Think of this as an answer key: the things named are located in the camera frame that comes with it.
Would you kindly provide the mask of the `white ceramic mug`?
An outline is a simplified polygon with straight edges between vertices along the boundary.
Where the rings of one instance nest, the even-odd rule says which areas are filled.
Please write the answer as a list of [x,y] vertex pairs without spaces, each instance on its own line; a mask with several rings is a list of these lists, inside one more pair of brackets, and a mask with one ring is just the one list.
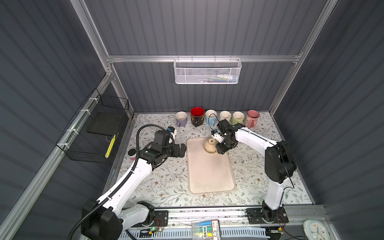
[[219,114],[219,120],[222,121],[222,120],[226,120],[228,121],[229,123],[231,122],[231,117],[232,117],[232,114],[228,111],[221,111],[220,114]]

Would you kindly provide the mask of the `light green mug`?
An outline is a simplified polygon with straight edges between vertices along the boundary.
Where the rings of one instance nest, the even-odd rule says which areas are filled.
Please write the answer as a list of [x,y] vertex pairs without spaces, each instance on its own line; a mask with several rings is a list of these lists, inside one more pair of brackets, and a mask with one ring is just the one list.
[[234,112],[232,115],[232,125],[243,124],[245,115],[242,112]]

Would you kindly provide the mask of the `light blue mug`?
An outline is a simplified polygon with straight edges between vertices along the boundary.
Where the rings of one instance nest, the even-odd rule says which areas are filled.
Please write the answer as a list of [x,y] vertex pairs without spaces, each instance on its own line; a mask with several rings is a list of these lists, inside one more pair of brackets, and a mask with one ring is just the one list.
[[210,127],[214,127],[217,120],[217,112],[215,110],[206,111],[206,122]]

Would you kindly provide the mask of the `pink ceramic mug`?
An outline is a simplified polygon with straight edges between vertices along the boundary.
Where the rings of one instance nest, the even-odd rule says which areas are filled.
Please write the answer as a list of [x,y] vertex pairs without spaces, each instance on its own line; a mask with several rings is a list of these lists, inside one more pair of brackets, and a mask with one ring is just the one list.
[[259,117],[260,117],[260,113],[258,111],[249,110],[245,118],[246,127],[249,129],[255,128],[257,126]]

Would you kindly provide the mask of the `black floral mug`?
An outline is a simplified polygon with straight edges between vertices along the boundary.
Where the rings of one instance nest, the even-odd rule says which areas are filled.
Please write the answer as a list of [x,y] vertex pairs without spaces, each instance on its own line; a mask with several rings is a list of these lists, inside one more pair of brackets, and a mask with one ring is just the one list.
[[205,110],[201,107],[194,107],[190,111],[191,123],[194,127],[199,127],[204,123]]

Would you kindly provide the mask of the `purple ceramic mug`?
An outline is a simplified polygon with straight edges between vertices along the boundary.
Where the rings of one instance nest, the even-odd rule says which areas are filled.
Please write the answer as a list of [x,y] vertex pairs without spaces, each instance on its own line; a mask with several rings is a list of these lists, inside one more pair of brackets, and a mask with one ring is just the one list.
[[186,112],[176,113],[177,127],[185,127],[188,122],[188,114]]

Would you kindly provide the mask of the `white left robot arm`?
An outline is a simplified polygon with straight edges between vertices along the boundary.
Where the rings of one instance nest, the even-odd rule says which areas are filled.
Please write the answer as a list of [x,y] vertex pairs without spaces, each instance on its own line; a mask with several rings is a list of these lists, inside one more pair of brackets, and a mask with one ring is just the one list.
[[70,230],[71,240],[77,231],[91,240],[117,240],[123,231],[136,224],[150,225],[155,208],[144,201],[124,210],[123,207],[139,184],[169,157],[179,157],[174,127],[159,127],[153,141],[140,148],[136,135],[136,159],[127,172],[97,200],[88,200],[82,207],[82,217]]

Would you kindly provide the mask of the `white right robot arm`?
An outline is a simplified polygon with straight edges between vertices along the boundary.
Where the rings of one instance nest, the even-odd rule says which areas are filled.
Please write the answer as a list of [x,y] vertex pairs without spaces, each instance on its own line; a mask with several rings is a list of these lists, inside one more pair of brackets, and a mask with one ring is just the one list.
[[287,188],[293,188],[291,180],[297,169],[294,157],[287,142],[276,142],[252,132],[245,125],[231,125],[228,121],[218,122],[211,136],[217,140],[216,150],[223,155],[243,143],[261,153],[265,158],[265,174],[269,178],[267,195],[262,202],[260,216],[265,223],[286,223],[288,221],[283,204]]

